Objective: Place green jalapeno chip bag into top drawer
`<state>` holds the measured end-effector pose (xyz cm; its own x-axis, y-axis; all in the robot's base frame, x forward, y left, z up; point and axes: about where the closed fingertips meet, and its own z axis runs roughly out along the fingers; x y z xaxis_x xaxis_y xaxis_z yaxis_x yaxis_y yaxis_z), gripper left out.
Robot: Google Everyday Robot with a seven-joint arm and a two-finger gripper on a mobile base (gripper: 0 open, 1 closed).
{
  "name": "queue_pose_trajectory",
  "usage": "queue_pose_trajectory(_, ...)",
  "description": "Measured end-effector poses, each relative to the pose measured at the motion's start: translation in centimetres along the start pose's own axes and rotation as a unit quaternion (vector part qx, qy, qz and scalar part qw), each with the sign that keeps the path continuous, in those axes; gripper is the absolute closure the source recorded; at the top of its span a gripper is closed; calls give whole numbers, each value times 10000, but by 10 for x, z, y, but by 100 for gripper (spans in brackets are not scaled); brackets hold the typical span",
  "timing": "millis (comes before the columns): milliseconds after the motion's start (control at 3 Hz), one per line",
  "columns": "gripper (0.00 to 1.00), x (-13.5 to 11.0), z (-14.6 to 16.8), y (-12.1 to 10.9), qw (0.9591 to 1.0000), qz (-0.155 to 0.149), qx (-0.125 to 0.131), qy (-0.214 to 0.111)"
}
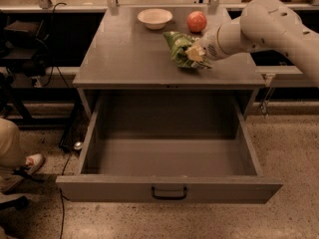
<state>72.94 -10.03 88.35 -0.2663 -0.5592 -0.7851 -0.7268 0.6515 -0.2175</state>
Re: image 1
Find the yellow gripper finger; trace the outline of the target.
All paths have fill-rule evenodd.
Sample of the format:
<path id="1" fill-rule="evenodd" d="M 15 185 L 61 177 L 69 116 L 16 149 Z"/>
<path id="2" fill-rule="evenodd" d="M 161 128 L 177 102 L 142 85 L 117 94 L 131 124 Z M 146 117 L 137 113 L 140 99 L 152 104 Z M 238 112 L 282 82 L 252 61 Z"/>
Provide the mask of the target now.
<path id="1" fill-rule="evenodd" d="M 187 57 L 195 62 L 202 62 L 204 60 L 205 52 L 202 47 L 198 44 L 192 45 L 189 47 L 185 53 Z"/>

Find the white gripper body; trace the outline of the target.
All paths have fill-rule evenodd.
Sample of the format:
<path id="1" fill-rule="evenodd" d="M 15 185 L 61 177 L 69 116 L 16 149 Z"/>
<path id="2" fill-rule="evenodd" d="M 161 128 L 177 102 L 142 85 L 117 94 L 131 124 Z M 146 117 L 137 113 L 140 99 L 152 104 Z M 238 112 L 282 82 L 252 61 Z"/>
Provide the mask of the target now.
<path id="1" fill-rule="evenodd" d="M 217 38 L 218 29 L 207 30 L 198 40 L 198 44 L 205 52 L 205 55 L 211 60 L 220 60 L 222 53 Z"/>

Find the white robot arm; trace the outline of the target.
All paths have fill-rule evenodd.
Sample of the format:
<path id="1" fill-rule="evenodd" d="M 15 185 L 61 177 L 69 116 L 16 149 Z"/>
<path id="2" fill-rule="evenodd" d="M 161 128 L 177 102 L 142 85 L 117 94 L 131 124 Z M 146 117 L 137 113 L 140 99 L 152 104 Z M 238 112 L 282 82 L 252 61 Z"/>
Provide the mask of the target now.
<path id="1" fill-rule="evenodd" d="M 207 30 L 185 53 L 201 62 L 266 50 L 284 56 L 319 86 L 319 33 L 279 0 L 250 1 L 239 17 Z"/>

